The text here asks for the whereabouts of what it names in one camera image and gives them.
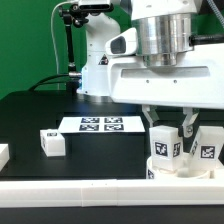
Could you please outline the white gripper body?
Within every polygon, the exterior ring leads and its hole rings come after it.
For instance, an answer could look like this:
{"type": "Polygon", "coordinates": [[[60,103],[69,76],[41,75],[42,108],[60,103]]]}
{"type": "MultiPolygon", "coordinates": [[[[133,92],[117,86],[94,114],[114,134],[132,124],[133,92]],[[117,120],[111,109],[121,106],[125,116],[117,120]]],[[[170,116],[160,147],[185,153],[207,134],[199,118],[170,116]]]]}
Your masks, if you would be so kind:
{"type": "Polygon", "coordinates": [[[178,55],[176,66],[150,67],[141,57],[120,57],[108,65],[114,102],[224,109],[224,56],[211,51],[178,55]]]}

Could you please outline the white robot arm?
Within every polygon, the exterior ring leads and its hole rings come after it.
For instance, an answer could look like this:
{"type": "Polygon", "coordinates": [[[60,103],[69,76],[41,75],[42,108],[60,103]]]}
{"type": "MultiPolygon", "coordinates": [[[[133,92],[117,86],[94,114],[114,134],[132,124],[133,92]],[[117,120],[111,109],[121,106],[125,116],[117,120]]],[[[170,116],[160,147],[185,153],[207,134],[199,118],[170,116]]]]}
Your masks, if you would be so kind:
{"type": "Polygon", "coordinates": [[[89,14],[81,92],[140,104],[181,107],[185,136],[198,108],[224,109],[224,37],[195,35],[203,0],[80,0],[89,14]]]}

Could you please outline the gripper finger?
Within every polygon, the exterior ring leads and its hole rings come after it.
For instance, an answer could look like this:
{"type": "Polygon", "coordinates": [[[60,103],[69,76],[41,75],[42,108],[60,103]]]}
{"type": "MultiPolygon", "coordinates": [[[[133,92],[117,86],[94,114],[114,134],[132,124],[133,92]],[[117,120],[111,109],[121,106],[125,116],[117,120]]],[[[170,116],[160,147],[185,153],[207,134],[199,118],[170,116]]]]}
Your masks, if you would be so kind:
{"type": "Polygon", "coordinates": [[[156,111],[157,107],[152,105],[143,105],[142,112],[149,122],[149,126],[152,127],[156,121],[159,120],[159,116],[156,111]]]}
{"type": "Polygon", "coordinates": [[[184,120],[178,128],[178,135],[184,138],[190,138],[194,133],[194,123],[199,115],[199,110],[195,108],[183,109],[184,120]]]}

